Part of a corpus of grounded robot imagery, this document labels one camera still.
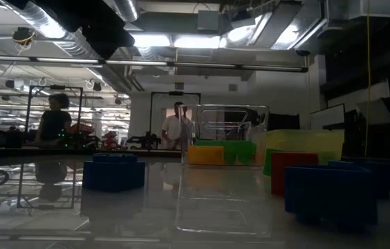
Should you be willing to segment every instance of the yellow box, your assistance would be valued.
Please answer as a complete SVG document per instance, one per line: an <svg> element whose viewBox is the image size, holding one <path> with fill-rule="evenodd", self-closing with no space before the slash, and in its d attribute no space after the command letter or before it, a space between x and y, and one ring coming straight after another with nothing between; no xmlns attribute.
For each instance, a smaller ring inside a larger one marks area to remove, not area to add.
<svg viewBox="0 0 390 249"><path fill-rule="evenodd" d="M344 131L274 130L266 136L266 148L316 153L320 165L341 160Z"/></svg>
<svg viewBox="0 0 390 249"><path fill-rule="evenodd" d="M191 145L187 162L191 165L224 165L224 147Z"/></svg>

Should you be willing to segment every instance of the whiteboard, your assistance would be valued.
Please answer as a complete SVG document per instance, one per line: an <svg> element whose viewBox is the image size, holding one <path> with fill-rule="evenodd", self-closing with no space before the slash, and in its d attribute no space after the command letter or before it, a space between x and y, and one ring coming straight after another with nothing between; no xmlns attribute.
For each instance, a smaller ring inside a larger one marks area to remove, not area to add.
<svg viewBox="0 0 390 249"><path fill-rule="evenodd" d="M312 130L322 130L323 126L344 123L344 105L340 104L310 114Z"/></svg>

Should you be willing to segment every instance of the woman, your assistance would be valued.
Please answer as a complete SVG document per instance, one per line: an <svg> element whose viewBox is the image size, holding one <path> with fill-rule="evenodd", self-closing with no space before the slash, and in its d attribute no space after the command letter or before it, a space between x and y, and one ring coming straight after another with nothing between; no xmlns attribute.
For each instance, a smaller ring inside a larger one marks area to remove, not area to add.
<svg viewBox="0 0 390 249"><path fill-rule="evenodd" d="M62 111L69 108L69 98L66 94L49 96L50 111L45 111L41 117L35 142L40 145L58 145L59 135L63 130L71 128L71 115Z"/></svg>

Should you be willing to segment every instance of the column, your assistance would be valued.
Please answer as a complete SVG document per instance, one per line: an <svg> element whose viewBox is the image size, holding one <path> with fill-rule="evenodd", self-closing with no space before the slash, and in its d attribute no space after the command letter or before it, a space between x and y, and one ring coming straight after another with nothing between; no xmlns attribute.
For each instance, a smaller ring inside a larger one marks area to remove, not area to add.
<svg viewBox="0 0 390 249"><path fill-rule="evenodd" d="M93 113L92 114L92 123L95 125L95 136L100 140L102 139L103 125L101 122L102 114L101 113Z"/></svg>

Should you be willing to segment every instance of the clear plastic box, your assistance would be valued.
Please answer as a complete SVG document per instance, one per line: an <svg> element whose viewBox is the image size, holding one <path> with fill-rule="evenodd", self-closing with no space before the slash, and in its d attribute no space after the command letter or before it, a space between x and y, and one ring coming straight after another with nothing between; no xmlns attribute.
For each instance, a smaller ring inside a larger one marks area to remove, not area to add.
<svg viewBox="0 0 390 249"><path fill-rule="evenodd" d="M184 165L263 166L268 107L181 105L180 145Z"/></svg>

